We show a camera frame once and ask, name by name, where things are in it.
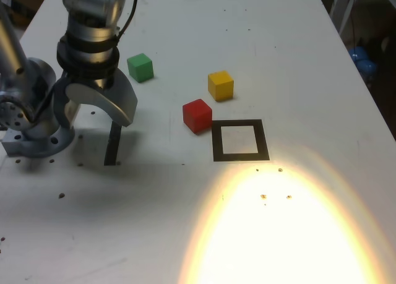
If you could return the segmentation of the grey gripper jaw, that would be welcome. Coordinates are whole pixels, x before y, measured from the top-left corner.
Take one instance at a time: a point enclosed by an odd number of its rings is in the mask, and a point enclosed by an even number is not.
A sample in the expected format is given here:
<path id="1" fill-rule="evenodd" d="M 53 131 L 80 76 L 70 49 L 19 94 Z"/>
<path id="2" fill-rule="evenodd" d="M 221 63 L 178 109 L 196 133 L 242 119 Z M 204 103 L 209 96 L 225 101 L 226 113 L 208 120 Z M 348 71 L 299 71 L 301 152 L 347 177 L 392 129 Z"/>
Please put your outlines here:
<path id="1" fill-rule="evenodd" d="M 66 95 L 66 88 L 71 84 L 71 78 L 63 73 L 53 85 L 53 112 L 61 127 L 72 129 L 79 112 L 80 104 L 72 101 Z"/>
<path id="2" fill-rule="evenodd" d="M 74 103 L 100 108 L 120 126 L 128 127 L 134 120 L 137 96 L 122 72 L 115 72 L 107 79 L 73 82 L 65 93 Z"/>

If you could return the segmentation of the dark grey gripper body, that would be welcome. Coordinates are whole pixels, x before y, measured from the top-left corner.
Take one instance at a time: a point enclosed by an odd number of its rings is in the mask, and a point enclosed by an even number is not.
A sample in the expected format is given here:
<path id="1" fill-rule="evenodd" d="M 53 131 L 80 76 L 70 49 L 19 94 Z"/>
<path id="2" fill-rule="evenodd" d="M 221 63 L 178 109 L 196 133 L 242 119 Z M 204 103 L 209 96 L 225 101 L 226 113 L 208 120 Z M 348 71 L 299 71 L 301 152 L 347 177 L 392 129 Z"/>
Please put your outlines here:
<path id="1" fill-rule="evenodd" d="M 85 71 L 84 69 L 64 69 L 62 74 L 62 88 L 66 89 L 70 84 L 82 84 L 92 88 L 110 89 L 114 85 L 115 75 L 118 68 L 109 71 Z"/>

